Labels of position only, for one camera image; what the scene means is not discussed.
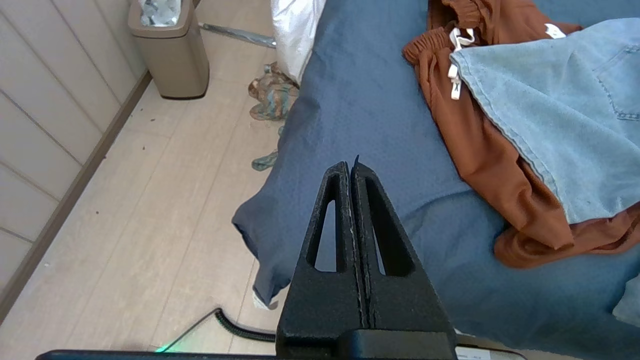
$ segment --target beige trash can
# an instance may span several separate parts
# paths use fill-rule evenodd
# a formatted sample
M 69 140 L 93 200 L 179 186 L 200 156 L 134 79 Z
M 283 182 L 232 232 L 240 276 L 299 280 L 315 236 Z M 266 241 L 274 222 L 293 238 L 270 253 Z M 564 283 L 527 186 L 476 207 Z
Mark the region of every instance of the beige trash can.
M 209 60 L 192 0 L 182 0 L 175 26 L 144 26 L 141 14 L 139 2 L 132 1 L 129 29 L 160 95 L 169 99 L 203 97 L 209 85 Z

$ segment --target wall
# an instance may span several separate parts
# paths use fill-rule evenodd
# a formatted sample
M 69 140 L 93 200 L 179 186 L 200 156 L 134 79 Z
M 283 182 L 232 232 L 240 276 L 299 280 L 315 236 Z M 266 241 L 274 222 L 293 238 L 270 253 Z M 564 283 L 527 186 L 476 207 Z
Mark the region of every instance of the wall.
M 128 11 L 0 1 L 0 293 L 145 72 Z

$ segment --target black cable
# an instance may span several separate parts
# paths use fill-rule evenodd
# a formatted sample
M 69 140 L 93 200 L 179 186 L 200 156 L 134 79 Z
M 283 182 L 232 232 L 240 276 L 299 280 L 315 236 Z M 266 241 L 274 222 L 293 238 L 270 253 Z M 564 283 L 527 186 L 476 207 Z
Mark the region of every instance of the black cable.
M 228 332 L 233 335 L 240 336 L 241 338 L 255 340 L 255 341 L 264 341 L 266 343 L 274 343 L 276 342 L 276 335 L 269 334 L 267 332 L 255 331 L 244 329 L 229 320 L 225 314 L 222 312 L 221 308 L 214 309 L 213 314 L 216 316 L 216 320 L 222 327 L 224 327 Z
M 211 317 L 211 315 L 216 316 L 216 320 L 222 327 L 224 327 L 228 332 L 233 335 L 240 336 L 241 338 L 255 340 L 255 341 L 264 341 L 267 343 L 276 342 L 275 334 L 269 334 L 267 332 L 260 332 L 255 330 L 244 329 L 234 323 L 231 322 L 227 318 L 227 316 L 222 311 L 221 307 L 216 307 L 212 311 L 209 311 L 205 316 L 201 317 L 198 321 L 196 321 L 193 325 L 191 325 L 185 332 L 183 332 L 176 340 L 171 342 L 169 345 L 165 346 L 161 352 L 167 352 L 169 349 L 175 346 L 180 340 L 184 339 L 185 336 L 189 335 L 192 331 L 194 331 L 202 322 Z

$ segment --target blue bed sheet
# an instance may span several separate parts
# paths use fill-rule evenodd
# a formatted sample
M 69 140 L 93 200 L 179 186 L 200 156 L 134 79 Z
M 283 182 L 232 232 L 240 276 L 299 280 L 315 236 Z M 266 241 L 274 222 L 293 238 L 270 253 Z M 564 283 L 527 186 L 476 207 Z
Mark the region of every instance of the blue bed sheet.
M 640 1 L 536 2 L 551 19 L 583 26 L 640 15 Z M 360 155 L 380 177 L 456 328 L 513 348 L 639 359 L 640 328 L 611 311 L 640 272 L 640 247 L 530 270 L 494 258 L 504 220 L 458 177 L 401 55 L 426 17 L 426 0 L 327 0 L 278 161 L 233 219 L 260 261 L 257 295 L 269 302 L 288 285 L 324 171 Z M 326 219 L 331 229 L 331 211 Z M 332 240 L 323 231 L 317 263 L 327 270 L 335 266 Z

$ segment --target wooden floor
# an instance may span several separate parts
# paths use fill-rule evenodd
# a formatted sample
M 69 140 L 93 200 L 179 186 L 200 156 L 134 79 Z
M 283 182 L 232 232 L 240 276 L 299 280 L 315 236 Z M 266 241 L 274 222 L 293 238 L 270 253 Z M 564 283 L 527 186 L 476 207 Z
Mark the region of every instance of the wooden floor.
M 268 0 L 202 0 L 196 14 L 273 32 Z M 33 360 L 54 348 L 155 350 L 216 306 L 240 323 L 275 329 L 285 294 L 274 311 L 253 306 L 258 262 L 230 222 L 268 174 L 251 160 L 278 140 L 281 124 L 253 120 L 247 95 L 275 54 L 203 38 L 206 97 L 164 100 L 151 83 L 0 327 L 0 360 Z M 273 354 L 274 346 L 232 336 L 213 320 L 173 350 Z

